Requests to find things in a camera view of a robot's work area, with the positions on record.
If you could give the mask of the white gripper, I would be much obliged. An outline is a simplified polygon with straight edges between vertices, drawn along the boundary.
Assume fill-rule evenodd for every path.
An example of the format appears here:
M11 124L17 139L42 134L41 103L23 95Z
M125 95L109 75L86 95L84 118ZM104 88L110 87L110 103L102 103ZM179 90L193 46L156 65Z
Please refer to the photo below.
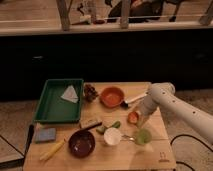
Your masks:
M136 126L138 128L142 128L143 125L149 119L149 116L152 115L157 110L158 104L155 103L150 98L143 98L137 105L136 111L139 113L137 114L137 122Z

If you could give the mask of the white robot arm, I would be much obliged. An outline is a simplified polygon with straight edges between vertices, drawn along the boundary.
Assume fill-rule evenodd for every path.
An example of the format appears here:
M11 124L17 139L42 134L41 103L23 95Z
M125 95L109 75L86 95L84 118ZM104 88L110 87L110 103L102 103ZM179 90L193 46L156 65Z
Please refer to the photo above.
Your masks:
M140 123L146 123L159 106L176 114L213 144L213 116L177 98L172 83L153 83L148 87L147 95L137 105Z

